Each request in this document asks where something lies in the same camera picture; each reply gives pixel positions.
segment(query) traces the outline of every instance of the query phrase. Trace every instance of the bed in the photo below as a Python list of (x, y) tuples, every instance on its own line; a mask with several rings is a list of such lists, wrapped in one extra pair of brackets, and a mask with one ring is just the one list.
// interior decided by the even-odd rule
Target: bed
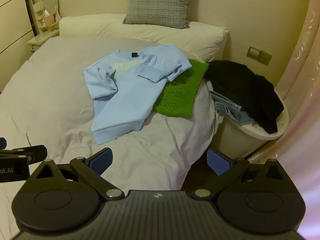
[[(179, 190), (222, 122), (208, 94), (210, 82), (202, 80), (192, 119), (151, 112), (141, 131), (97, 145), (90, 130), (93, 101), (82, 70), (117, 49), (137, 51), (158, 42), (176, 45), (187, 58), (209, 61), (222, 55), (227, 30), (192, 22), (186, 31), (152, 25), (139, 29), (141, 25), (124, 26), (121, 17), (62, 19), (60, 37), (37, 50), (0, 95), (0, 137), (7, 139), (7, 149), (43, 144), (56, 163), (110, 147), (113, 163), (102, 177), (126, 194), (130, 189)], [(0, 184), (0, 239), (18, 232), (11, 202), (23, 183)]]

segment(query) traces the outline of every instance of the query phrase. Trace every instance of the pink curtain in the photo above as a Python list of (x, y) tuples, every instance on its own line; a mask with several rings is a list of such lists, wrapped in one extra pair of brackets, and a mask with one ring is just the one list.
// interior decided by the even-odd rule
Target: pink curtain
[(298, 44), (276, 91), (289, 111), (285, 133), (250, 158), (277, 158), (306, 202), (299, 233), (320, 240), (320, 0), (310, 5)]

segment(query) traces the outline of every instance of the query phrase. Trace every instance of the clothes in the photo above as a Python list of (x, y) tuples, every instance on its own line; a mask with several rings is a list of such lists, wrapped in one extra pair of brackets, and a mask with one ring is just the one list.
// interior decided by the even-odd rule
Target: clothes
[(7, 141), (5, 138), (0, 137), (0, 150), (3, 150), (7, 147)]
[(239, 124), (254, 123), (255, 120), (250, 118), (245, 111), (241, 111), (241, 106), (232, 102), (230, 99), (220, 95), (215, 91), (209, 91), (211, 97), (214, 99), (214, 107), (218, 111), (224, 113), (233, 121)]
[(153, 112), (167, 116), (192, 118), (193, 103), (208, 64), (195, 59), (189, 59), (189, 62), (192, 68), (164, 86), (152, 108)]
[(85, 83), (94, 99), (91, 131), (97, 144), (140, 131), (166, 82), (191, 67), (173, 45), (115, 51), (84, 69)]
[(276, 119), (284, 106), (265, 77), (254, 74), (246, 65), (224, 60), (210, 62), (205, 76), (217, 93), (242, 106), (242, 111), (266, 132), (278, 131)]

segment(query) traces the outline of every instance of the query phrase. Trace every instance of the logo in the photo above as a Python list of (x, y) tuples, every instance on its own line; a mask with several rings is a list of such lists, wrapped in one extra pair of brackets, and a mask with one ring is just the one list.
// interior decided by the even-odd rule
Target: logo
[(13, 168), (3, 168), (0, 170), (0, 174), (4, 174), (4, 173), (13, 173)]
[(116, 75), (121, 74), (124, 70), (131, 68), (137, 64), (141, 63), (141, 61), (134, 59), (129, 62), (121, 62), (121, 63), (116, 63), (114, 64), (111, 68), (116, 70)]
[(161, 193), (159, 193), (159, 192), (154, 194), (153, 196), (156, 197), (157, 199), (163, 197), (163, 195)]

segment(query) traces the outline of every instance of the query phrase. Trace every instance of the blue gripper pad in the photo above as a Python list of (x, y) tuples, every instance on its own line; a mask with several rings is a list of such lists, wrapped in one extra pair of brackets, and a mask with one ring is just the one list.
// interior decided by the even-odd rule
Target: blue gripper pad
[(218, 176), (231, 169), (231, 162), (221, 157), (214, 150), (209, 149), (207, 153), (207, 163)]
[(7, 147), (7, 140), (0, 137), (0, 150), (4, 150)]
[(101, 174), (105, 172), (107, 168), (112, 164), (113, 155), (112, 150), (107, 149), (104, 152), (100, 153), (96, 158), (94, 158), (89, 163), (89, 168), (92, 169), (95, 173)]

